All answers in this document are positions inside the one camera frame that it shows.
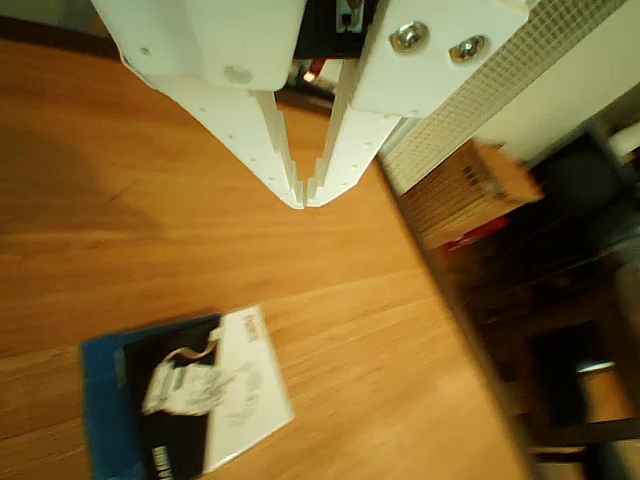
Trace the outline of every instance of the cardboard box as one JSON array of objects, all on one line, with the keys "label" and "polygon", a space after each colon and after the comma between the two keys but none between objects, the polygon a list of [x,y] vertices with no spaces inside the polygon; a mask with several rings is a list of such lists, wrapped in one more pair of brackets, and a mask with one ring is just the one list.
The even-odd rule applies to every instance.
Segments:
[{"label": "cardboard box", "polygon": [[542,197],[515,159],[468,140],[402,199],[422,240],[435,248]]}]

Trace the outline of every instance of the booklet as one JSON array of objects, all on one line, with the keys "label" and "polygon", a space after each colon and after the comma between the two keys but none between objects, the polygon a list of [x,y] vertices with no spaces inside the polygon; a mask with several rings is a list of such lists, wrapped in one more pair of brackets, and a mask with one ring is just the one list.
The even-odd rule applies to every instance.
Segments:
[{"label": "booklet", "polygon": [[[135,430],[131,438],[139,444],[138,458],[144,471],[135,474],[138,467],[129,468],[131,478],[192,479],[242,453],[293,418],[260,307],[129,335],[132,341],[124,343],[119,350],[122,355],[115,355],[115,369],[124,364],[117,388],[128,392],[125,397],[133,417],[132,424],[123,422],[120,427]],[[93,341],[94,349],[101,345],[109,351],[97,342]],[[86,384],[87,399],[91,398],[89,387]],[[113,387],[100,388],[105,392]],[[108,398],[98,396],[103,404]],[[95,400],[86,402],[88,407],[93,403]],[[122,428],[114,430],[105,422],[96,423],[93,420],[100,412],[89,410],[90,450],[92,457],[102,459],[94,463],[104,471],[124,471],[122,465],[109,468],[104,461],[120,457],[104,453],[114,450],[114,442],[110,442],[113,431]]]}]

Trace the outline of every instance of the screw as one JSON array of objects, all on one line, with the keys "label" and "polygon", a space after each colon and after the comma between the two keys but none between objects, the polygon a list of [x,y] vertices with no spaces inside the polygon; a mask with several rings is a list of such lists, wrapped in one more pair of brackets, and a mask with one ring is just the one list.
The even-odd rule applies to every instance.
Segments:
[{"label": "screw", "polygon": [[473,60],[487,44],[487,37],[474,35],[449,49],[449,57],[453,63],[465,63]]},{"label": "screw", "polygon": [[389,35],[391,47],[398,53],[408,53],[415,51],[423,45],[429,36],[429,29],[422,22],[411,22],[401,26],[394,33]]}]

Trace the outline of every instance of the wooden tabletop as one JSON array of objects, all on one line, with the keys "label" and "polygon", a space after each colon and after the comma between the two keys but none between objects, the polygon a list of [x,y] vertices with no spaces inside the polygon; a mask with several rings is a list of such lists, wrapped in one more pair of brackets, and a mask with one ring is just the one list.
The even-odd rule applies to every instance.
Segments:
[{"label": "wooden tabletop", "polygon": [[[113,60],[0,65],[0,478],[90,477],[80,342],[256,303],[296,417],[211,478],[528,478],[377,166],[292,210]],[[284,112],[307,177],[328,118]]]}]

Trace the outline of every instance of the white grid panel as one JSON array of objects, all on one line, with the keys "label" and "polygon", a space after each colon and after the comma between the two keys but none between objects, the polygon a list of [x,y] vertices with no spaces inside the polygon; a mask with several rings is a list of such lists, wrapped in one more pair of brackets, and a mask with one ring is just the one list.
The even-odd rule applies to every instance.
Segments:
[{"label": "white grid panel", "polygon": [[381,159],[405,193],[626,0],[542,0],[529,20]]}]

